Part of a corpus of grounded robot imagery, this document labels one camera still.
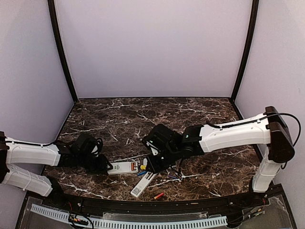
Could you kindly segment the black frame post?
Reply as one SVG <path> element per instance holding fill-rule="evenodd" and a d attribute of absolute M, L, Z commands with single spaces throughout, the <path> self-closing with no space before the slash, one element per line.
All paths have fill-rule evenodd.
<path fill-rule="evenodd" d="M 52 26 L 52 30 L 53 30 L 54 39 L 55 39 L 55 44 L 57 47 L 57 52 L 58 52 L 59 59 L 61 62 L 61 67 L 62 67 L 62 70 L 64 73 L 65 81 L 67 83 L 72 100 L 74 103 L 76 103 L 78 101 L 78 97 L 77 97 L 76 90 L 75 90 L 73 82 L 72 82 L 72 77 L 71 77 L 71 74 L 69 71 L 63 43 L 61 40 L 61 32 L 60 32 L 59 23 L 58 23 L 58 19 L 57 19 L 57 13 L 56 13 L 56 9 L 55 9 L 55 1 L 47 0 L 47 3 L 48 3 L 48 8 L 49 8 L 49 15 L 50 15 L 51 26 Z"/>
<path fill-rule="evenodd" d="M 259 7 L 259 0 L 252 0 L 250 19 L 249 19 L 247 35 L 246 35 L 245 44 L 244 44 L 244 50 L 243 50 L 239 70 L 237 73 L 237 77 L 236 77 L 236 80 L 234 83 L 233 91 L 232 91 L 232 94 L 230 97 L 232 103 L 235 103 L 239 90 L 240 90 L 240 87 L 241 87 L 241 84 L 242 84 L 244 72 L 245 72 L 248 57 L 250 54 L 250 49 L 252 46 L 252 40 L 253 40 L 253 36 L 254 36 L 254 30 L 255 30 L 256 19 L 257 19 L 257 14 L 258 14 L 258 7 Z"/>

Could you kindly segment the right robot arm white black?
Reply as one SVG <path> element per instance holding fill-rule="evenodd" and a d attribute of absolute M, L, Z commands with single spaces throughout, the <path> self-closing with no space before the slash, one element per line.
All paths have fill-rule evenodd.
<path fill-rule="evenodd" d="M 295 156 L 289 128 L 273 106 L 248 119 L 223 124 L 193 125 L 182 134 L 163 124 L 156 125 L 142 140 L 151 150 L 144 159 L 145 169 L 154 174 L 174 165 L 180 159 L 201 156 L 215 150 L 235 146 L 264 144 L 264 157 L 252 179 L 252 189 L 243 197 L 243 203 L 253 207 L 269 188 L 280 167 Z"/>

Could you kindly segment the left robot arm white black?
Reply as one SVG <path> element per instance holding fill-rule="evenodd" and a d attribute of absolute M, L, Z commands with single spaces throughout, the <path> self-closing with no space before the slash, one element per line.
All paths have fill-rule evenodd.
<path fill-rule="evenodd" d="M 0 182 L 31 191 L 43 197 L 57 208 L 67 204 L 58 182 L 51 177 L 40 176 L 18 164 L 40 164 L 52 167 L 82 167 L 86 171 L 107 174 L 112 164 L 102 154 L 103 141 L 90 134 L 80 134 L 75 141 L 40 144 L 22 142 L 0 133 Z"/>

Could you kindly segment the red orange battery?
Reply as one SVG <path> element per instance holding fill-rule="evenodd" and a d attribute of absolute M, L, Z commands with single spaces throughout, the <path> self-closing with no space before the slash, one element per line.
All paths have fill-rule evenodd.
<path fill-rule="evenodd" d="M 161 198 L 161 197 L 163 197 L 163 196 L 164 196 L 164 193 L 162 192 L 162 193 L 156 195 L 156 196 L 154 197 L 154 199 L 159 199 L 159 198 Z"/>

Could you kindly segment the white remote with label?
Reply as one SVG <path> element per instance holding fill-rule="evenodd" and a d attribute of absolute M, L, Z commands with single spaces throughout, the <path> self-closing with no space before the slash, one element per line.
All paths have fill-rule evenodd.
<path fill-rule="evenodd" d="M 156 175 L 157 174 L 153 174 L 152 172 L 147 172 L 146 174 L 144 174 L 138 184 L 131 191 L 131 195 L 138 198 L 154 180 Z"/>

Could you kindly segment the blue battery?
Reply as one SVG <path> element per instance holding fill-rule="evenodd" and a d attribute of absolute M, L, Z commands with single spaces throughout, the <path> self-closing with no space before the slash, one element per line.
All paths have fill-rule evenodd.
<path fill-rule="evenodd" d="M 146 174 L 146 173 L 147 173 L 147 171 L 143 171 L 143 172 L 141 172 L 141 173 L 138 173 L 137 176 L 142 176 L 142 175 L 144 175 L 144 174 Z"/>

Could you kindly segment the white remote with buttons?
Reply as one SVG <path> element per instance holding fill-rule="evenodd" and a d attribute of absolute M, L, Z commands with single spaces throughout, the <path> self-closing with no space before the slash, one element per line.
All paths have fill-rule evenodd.
<path fill-rule="evenodd" d="M 111 162 L 112 169 L 108 170 L 109 175 L 135 174 L 138 173 L 137 162 Z"/>

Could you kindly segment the black front rail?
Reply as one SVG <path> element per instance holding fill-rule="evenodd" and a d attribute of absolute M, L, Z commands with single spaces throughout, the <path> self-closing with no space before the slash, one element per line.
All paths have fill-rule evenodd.
<path fill-rule="evenodd" d="M 104 213 L 165 215 L 199 212 L 225 215 L 266 206 L 269 200 L 266 195 L 250 193 L 186 201 L 119 201 L 61 194 L 44 198 L 43 204 L 96 216 Z"/>

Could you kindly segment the left black frame post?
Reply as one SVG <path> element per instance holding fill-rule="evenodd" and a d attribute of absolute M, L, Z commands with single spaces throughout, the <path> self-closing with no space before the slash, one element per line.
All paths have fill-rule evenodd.
<path fill-rule="evenodd" d="M 76 103 L 78 101 L 78 97 L 77 97 L 76 90 L 75 90 L 73 82 L 72 82 L 72 77 L 71 77 L 71 74 L 69 71 L 63 43 L 61 40 L 61 32 L 60 32 L 59 23 L 58 23 L 58 19 L 57 19 L 57 13 L 56 13 L 56 9 L 55 9 L 55 1 L 47 0 L 47 3 L 48 3 L 48 8 L 49 8 L 49 15 L 50 15 L 51 26 L 52 26 L 52 30 L 53 30 L 54 39 L 55 39 L 55 44 L 57 47 L 57 52 L 58 52 L 59 59 L 61 62 L 61 67 L 62 67 L 62 70 L 64 73 L 65 81 L 67 83 L 72 100 L 74 103 Z"/>

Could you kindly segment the right black frame post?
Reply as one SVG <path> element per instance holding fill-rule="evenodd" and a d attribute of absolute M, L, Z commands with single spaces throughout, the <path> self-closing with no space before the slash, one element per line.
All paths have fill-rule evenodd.
<path fill-rule="evenodd" d="M 244 50 L 243 50 L 239 70 L 237 73 L 237 77 L 236 77 L 236 80 L 234 83 L 233 91 L 232 91 L 232 94 L 230 97 L 232 103 L 235 103 L 239 90 L 240 90 L 240 87 L 241 87 L 241 84 L 242 84 L 244 72 L 245 72 L 248 57 L 250 54 L 250 49 L 252 46 L 252 40 L 253 40 L 253 36 L 254 36 L 254 30 L 255 30 L 256 19 L 257 19 L 257 14 L 258 14 L 258 7 L 259 7 L 259 0 L 252 0 L 250 19 L 249 19 L 247 35 L 246 35 L 245 44 L 244 44 Z"/>

